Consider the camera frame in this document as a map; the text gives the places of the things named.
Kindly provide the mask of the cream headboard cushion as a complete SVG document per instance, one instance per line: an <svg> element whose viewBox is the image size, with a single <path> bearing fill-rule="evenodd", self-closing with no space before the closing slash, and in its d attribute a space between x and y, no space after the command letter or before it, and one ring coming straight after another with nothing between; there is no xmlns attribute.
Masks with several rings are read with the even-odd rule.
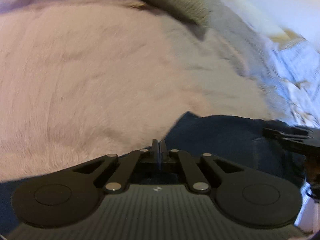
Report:
<svg viewBox="0 0 320 240"><path fill-rule="evenodd" d="M302 38L301 35L282 28L265 12L258 9L248 0L225 0L225 3L256 33L276 43L285 43Z"/></svg>

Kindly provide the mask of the striped pillow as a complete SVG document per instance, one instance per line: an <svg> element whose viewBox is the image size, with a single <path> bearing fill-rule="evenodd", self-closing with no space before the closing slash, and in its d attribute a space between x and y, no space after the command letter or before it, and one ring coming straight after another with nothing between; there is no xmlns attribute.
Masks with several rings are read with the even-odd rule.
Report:
<svg viewBox="0 0 320 240"><path fill-rule="evenodd" d="M319 128L319 52L307 40L295 38L274 44L271 55L295 124Z"/></svg>

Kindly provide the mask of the pink grey bedspread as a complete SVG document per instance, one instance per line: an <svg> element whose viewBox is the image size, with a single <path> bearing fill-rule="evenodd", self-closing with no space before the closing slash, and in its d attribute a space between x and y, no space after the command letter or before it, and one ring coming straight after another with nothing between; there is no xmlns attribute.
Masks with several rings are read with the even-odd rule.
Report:
<svg viewBox="0 0 320 240"><path fill-rule="evenodd" d="M185 113L305 126L276 42L208 4L202 27L144 0L1 0L1 184L149 147ZM319 200L319 154L291 153Z"/></svg>

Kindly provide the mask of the dark blue denim jeans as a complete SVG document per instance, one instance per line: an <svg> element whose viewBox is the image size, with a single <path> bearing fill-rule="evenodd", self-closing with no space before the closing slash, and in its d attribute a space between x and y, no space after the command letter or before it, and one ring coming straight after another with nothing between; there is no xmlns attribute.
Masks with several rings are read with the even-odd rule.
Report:
<svg viewBox="0 0 320 240"><path fill-rule="evenodd" d="M269 121L185 113L163 139L191 154L207 194L159 164L125 191L104 186L125 155L1 184L1 239L295 239L303 158L263 136Z"/></svg>

